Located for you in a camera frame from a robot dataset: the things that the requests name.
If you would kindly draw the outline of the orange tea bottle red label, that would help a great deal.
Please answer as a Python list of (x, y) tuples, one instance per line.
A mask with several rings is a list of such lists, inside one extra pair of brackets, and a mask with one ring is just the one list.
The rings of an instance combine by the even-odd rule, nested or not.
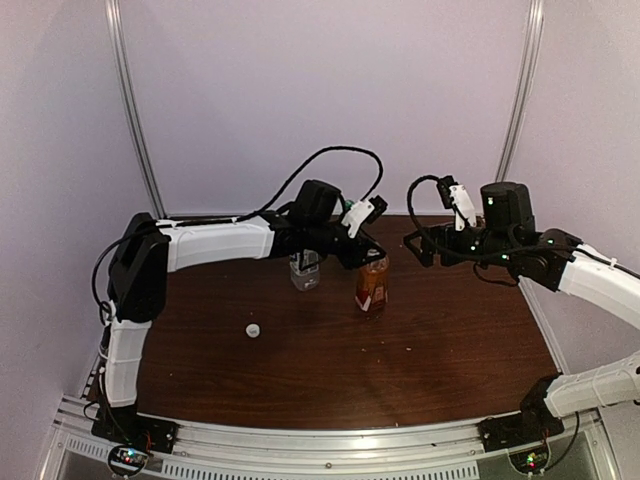
[(389, 266), (385, 256), (358, 269), (355, 303), (369, 319), (381, 315), (388, 303)]

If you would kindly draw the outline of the white bottle cap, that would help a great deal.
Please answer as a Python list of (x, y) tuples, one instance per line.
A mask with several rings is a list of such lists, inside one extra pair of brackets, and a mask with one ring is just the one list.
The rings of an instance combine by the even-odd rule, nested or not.
[(260, 336), (261, 328), (258, 324), (252, 323), (246, 326), (245, 333), (249, 338), (255, 339)]

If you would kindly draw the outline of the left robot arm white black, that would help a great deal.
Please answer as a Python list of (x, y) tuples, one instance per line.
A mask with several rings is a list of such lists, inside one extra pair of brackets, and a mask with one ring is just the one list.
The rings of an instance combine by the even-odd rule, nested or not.
[(305, 250), (334, 256), (347, 270), (385, 257), (363, 229), (387, 209), (380, 197), (364, 198), (339, 217), (338, 188), (319, 180), (303, 183), (296, 199), (279, 210), (245, 217), (155, 220), (135, 215), (124, 236), (110, 247), (107, 298), (101, 302), (105, 334), (101, 382), (110, 408), (106, 429), (123, 444), (137, 442), (144, 424), (131, 411), (137, 402), (137, 377), (146, 336), (166, 305), (169, 274), (198, 265), (241, 259), (277, 259)]

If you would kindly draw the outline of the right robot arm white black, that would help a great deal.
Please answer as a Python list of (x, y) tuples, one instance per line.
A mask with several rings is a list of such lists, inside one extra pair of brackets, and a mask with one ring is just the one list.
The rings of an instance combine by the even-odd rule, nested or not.
[[(510, 285), (529, 279), (551, 292), (576, 297), (639, 325), (639, 275), (598, 252), (581, 238), (564, 230), (536, 228), (530, 193), (516, 182), (487, 184), (481, 189), (483, 215), (478, 217), (466, 188), (452, 176), (424, 175), (407, 191), (411, 204), (418, 186), (435, 184), (443, 206), (455, 219), (448, 224), (423, 225), (409, 215), (415, 231), (404, 237), (405, 246), (422, 266), (443, 267), (466, 262), (476, 277), (491, 266), (504, 269)], [(562, 418), (597, 407), (639, 399), (639, 355), (577, 374), (560, 374), (537, 382), (523, 412), (513, 419), (519, 440), (535, 440)]]

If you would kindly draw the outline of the clear water bottle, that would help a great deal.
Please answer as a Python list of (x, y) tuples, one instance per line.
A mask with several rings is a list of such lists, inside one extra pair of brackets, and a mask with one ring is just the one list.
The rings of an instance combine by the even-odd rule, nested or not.
[(319, 255), (304, 250), (290, 256), (290, 279), (299, 291), (309, 291), (320, 283)]

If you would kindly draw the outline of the right aluminium frame post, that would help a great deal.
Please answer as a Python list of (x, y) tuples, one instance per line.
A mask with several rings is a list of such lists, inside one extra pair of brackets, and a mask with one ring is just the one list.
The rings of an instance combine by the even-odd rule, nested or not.
[(515, 157), (519, 136), (524, 124), (527, 104), (533, 90), (543, 31), (544, 1), (531, 0), (529, 2), (529, 10), (525, 25), (524, 43), (514, 100), (507, 124), (501, 156), (495, 174), (496, 182), (501, 182), (507, 179)]

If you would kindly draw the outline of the aluminium frame post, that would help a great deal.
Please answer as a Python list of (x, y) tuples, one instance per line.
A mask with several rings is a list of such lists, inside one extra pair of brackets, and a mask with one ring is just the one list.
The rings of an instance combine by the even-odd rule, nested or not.
[(524, 43), (514, 100), (507, 124), (501, 156), (495, 174), (496, 182), (501, 182), (507, 179), (515, 157), (519, 136), (524, 124), (527, 104), (533, 90), (543, 31), (544, 1), (531, 0), (529, 2), (529, 10), (525, 25)]
[(122, 23), (121, 2), (106, 0), (104, 2), (107, 28), (111, 39), (116, 75), (124, 107), (124, 113), (129, 128), (134, 153), (139, 165), (143, 184), (151, 203), (151, 209), (156, 218), (167, 215), (159, 184), (153, 170), (144, 129), (136, 102), (133, 78), (128, 61), (126, 38)]

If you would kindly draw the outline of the front aluminium rail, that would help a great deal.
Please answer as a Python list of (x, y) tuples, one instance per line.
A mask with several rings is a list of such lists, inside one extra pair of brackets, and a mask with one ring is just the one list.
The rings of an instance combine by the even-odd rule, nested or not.
[[(36, 479), (122, 479), (107, 458), (118, 442), (91, 434), (96, 406), (63, 397)], [(176, 423), (171, 453), (153, 452), (131, 479), (620, 479), (597, 411), (564, 420), (565, 432), (539, 443), (488, 451), (480, 419), (417, 427), (277, 430)], [(522, 473), (525, 451), (550, 450), (550, 471)]]

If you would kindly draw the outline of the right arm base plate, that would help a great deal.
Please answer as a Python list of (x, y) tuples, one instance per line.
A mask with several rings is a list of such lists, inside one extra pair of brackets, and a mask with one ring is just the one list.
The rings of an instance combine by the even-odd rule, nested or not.
[(477, 428), (485, 452), (540, 443), (564, 432), (562, 420), (552, 416), (547, 409), (525, 409), (507, 416), (486, 418)]

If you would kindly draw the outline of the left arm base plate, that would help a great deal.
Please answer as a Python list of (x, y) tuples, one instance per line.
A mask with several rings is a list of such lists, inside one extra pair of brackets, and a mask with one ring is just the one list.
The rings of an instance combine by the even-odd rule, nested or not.
[(91, 434), (95, 437), (144, 452), (166, 454), (173, 452), (177, 433), (177, 423), (139, 415), (129, 408), (101, 408), (91, 427)]

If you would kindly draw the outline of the left aluminium frame post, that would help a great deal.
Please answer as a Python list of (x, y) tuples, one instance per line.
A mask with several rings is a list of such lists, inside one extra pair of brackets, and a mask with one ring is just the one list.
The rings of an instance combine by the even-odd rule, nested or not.
[(121, 2), (106, 0), (104, 2), (107, 28), (111, 39), (116, 75), (124, 107), (124, 113), (129, 128), (134, 153), (139, 165), (143, 184), (151, 203), (151, 209), (156, 218), (167, 215), (159, 184), (153, 170), (144, 129), (136, 102), (133, 78), (128, 61), (126, 38), (122, 23)]

